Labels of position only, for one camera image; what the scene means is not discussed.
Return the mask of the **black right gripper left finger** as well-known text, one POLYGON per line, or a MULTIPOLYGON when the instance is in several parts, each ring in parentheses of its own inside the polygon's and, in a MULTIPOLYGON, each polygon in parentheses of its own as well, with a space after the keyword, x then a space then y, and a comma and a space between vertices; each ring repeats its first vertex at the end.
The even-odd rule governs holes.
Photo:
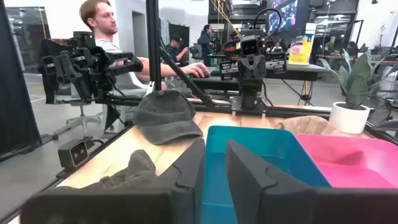
POLYGON ((205 142, 196 139, 158 178, 171 190, 171 217, 176 224, 200 224, 205 184, 205 142))

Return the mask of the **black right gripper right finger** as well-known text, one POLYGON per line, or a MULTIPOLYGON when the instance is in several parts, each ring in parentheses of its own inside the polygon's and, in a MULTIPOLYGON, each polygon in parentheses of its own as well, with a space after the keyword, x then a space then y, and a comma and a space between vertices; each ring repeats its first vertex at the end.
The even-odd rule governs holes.
POLYGON ((226 173, 238 223, 313 222, 313 189, 232 139, 226 173))

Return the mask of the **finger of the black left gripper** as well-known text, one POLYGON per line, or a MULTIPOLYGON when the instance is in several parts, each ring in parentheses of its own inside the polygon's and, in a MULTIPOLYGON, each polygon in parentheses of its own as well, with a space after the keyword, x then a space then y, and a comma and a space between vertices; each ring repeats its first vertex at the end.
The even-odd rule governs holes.
POLYGON ((252 67, 256 78, 263 79, 266 77, 266 58, 264 55, 255 55, 252 67))
POLYGON ((240 58, 238 60, 239 81, 247 81, 252 79, 252 55, 240 58))

